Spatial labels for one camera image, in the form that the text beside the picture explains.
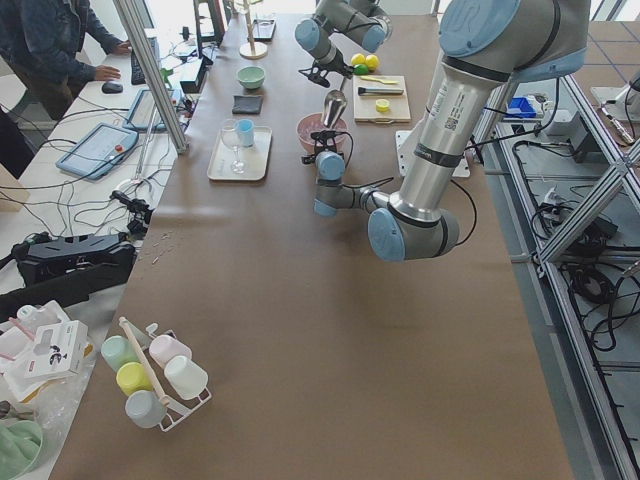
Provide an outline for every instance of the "blue container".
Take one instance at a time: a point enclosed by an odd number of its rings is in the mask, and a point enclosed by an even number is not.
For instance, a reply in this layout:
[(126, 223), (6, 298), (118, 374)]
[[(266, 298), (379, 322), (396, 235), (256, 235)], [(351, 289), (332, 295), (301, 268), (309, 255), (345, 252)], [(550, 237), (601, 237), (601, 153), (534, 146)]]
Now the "blue container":
[(505, 118), (536, 118), (536, 110), (526, 97), (513, 97)]

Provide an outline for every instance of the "computer keyboard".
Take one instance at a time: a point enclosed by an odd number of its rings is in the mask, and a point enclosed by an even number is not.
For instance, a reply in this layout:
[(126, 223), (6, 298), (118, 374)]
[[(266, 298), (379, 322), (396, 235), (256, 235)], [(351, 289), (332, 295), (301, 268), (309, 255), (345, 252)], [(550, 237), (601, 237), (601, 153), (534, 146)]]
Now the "computer keyboard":
[(142, 66), (138, 61), (136, 54), (131, 51), (131, 85), (142, 85), (146, 83)]

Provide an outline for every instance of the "gray floor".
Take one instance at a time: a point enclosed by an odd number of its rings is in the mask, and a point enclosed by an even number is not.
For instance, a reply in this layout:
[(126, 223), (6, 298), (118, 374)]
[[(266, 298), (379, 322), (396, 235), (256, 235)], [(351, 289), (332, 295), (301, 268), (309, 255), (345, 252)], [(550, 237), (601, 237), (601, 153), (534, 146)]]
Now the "gray floor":
[(618, 480), (553, 294), (540, 282), (536, 265), (524, 261), (535, 244), (513, 182), (503, 174), (507, 166), (497, 149), (486, 148), (484, 152), (488, 184), (575, 478)]
[(9, 116), (18, 124), (34, 153), (49, 138), (55, 126), (55, 122), (29, 92), (25, 93)]

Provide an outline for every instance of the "green lime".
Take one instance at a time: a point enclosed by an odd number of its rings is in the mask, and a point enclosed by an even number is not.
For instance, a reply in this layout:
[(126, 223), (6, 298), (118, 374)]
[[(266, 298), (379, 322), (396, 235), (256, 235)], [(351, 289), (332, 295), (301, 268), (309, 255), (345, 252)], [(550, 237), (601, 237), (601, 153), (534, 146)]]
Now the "green lime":
[(367, 67), (364, 63), (359, 63), (355, 67), (353, 67), (353, 73), (356, 75), (367, 75), (369, 73), (369, 67)]

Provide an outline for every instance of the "green bowl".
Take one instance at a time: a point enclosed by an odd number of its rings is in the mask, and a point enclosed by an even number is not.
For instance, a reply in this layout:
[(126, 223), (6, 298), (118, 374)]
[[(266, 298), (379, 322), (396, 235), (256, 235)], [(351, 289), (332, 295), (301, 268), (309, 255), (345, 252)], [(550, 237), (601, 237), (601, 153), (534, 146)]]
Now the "green bowl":
[(236, 78), (247, 90), (255, 90), (264, 83), (264, 69), (256, 66), (244, 67), (238, 70)]
[(40, 425), (31, 420), (18, 421), (9, 425), (7, 430), (10, 432), (9, 435), (13, 437), (10, 443), (15, 448), (6, 451), (7, 445), (3, 442), (0, 449), (3, 450), (0, 451), (0, 455), (4, 456), (1, 462), (2, 467), (0, 467), (0, 479), (14, 480), (32, 470), (38, 463), (42, 450), (43, 434)]

